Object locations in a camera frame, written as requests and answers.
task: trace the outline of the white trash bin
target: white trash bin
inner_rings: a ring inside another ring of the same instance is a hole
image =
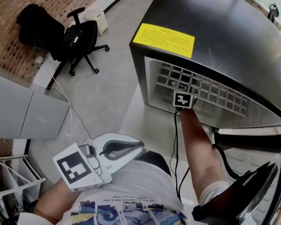
[[[108,32],[108,25],[103,11],[92,9],[84,14],[84,19],[86,21],[94,20],[97,22],[98,36],[102,37],[106,32]]]

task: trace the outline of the brick wall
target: brick wall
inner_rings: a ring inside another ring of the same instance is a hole
[[[35,64],[38,55],[47,51],[23,45],[18,41],[20,25],[16,24],[19,13],[30,3],[43,6],[56,20],[68,26],[72,18],[67,14],[80,7],[88,7],[95,0],[0,0],[0,67],[22,79],[32,81],[39,65]]]

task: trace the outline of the white t-shirt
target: white t-shirt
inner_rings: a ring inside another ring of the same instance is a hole
[[[199,204],[209,202],[229,187],[225,181],[209,185]],[[112,183],[82,191],[58,225],[172,225],[201,224],[183,208],[171,177],[157,166],[132,161],[112,176]],[[51,225],[38,215],[21,213],[19,225]]]

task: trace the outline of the chair armrest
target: chair armrest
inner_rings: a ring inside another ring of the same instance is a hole
[[[78,8],[72,12],[70,12],[67,17],[71,17],[71,16],[74,16],[74,15],[77,15],[79,13],[82,13],[83,11],[85,10],[85,7],[81,7],[81,8]]]

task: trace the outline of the black fridge top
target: black fridge top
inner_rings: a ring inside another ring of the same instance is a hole
[[[173,56],[193,61],[218,74],[212,79],[233,84],[281,116],[281,35],[253,6],[244,0],[154,0],[142,23],[195,37],[192,56],[134,42],[131,47],[146,55],[158,52],[171,61]]]

